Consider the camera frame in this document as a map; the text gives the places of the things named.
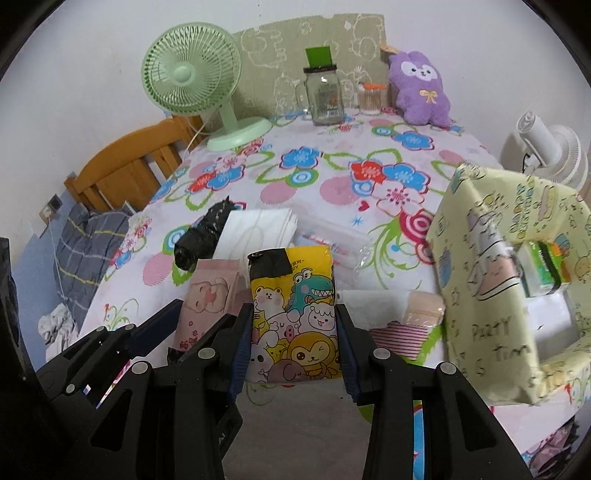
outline green fan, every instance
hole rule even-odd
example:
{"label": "green fan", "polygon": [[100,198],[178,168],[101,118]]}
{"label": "green fan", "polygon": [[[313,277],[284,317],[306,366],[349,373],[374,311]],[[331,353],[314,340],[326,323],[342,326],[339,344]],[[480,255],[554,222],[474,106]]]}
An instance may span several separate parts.
{"label": "green fan", "polygon": [[229,150],[266,134],[260,117],[236,120],[232,94],[242,71],[238,44],[227,31],[208,23],[177,25],[160,35],[142,63],[144,90],[161,109],[175,115],[200,115],[219,108],[223,128],[207,147]]}

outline white paper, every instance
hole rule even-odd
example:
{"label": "white paper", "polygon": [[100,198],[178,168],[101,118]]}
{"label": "white paper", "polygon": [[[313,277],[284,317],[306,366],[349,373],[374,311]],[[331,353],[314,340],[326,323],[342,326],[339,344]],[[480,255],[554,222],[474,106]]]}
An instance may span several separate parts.
{"label": "white paper", "polygon": [[296,232],[297,217],[291,209],[234,210],[228,216],[214,258],[241,260],[241,274],[248,278],[247,256],[270,248],[287,248]]}
{"label": "white paper", "polygon": [[540,361],[551,358],[579,339],[563,293],[525,299],[528,324],[538,347]]}
{"label": "white paper", "polygon": [[409,290],[342,290],[338,303],[344,303],[353,325],[363,330],[384,328],[401,322],[408,307]]}

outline wall socket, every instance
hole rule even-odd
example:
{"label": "wall socket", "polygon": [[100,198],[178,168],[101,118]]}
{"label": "wall socket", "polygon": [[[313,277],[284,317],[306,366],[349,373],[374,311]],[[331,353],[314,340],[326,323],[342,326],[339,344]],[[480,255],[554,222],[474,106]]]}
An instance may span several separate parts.
{"label": "wall socket", "polygon": [[43,220],[47,226],[49,226],[49,222],[53,220],[55,215],[56,214],[49,205],[45,205],[43,210],[39,212],[39,217],[41,217],[41,220]]}
{"label": "wall socket", "polygon": [[51,197],[51,200],[45,204],[43,209],[39,212],[39,217],[45,225],[49,226],[49,222],[51,222],[55,216],[59,208],[62,206],[62,202],[57,195]]}

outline cotton swab container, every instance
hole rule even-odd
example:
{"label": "cotton swab container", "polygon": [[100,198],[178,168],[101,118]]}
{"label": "cotton swab container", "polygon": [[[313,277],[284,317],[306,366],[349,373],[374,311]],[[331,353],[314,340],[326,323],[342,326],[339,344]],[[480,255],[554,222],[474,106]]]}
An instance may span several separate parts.
{"label": "cotton swab container", "polygon": [[359,113],[363,115],[379,115],[382,111],[382,94],[385,90],[385,85],[358,83]]}

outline metal screw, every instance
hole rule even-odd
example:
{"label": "metal screw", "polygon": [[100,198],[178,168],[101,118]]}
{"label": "metal screw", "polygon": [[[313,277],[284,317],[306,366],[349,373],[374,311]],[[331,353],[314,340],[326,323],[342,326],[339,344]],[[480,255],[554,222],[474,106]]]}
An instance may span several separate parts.
{"label": "metal screw", "polygon": [[374,357],[379,358],[380,360],[387,360],[390,356],[390,350],[386,350],[385,348],[376,348],[374,350]]}
{"label": "metal screw", "polygon": [[197,356],[199,358],[202,358],[203,360],[209,360],[210,358],[213,358],[215,356],[215,354],[216,354],[216,351],[213,348],[209,348],[207,346],[207,347],[199,350],[197,353]]}
{"label": "metal screw", "polygon": [[148,364],[146,362],[134,363],[131,367],[131,371],[136,375],[141,375],[148,370]]}
{"label": "metal screw", "polygon": [[450,362],[443,362],[441,364],[441,371],[447,375],[453,375],[457,372],[457,368],[454,364],[451,364]]}

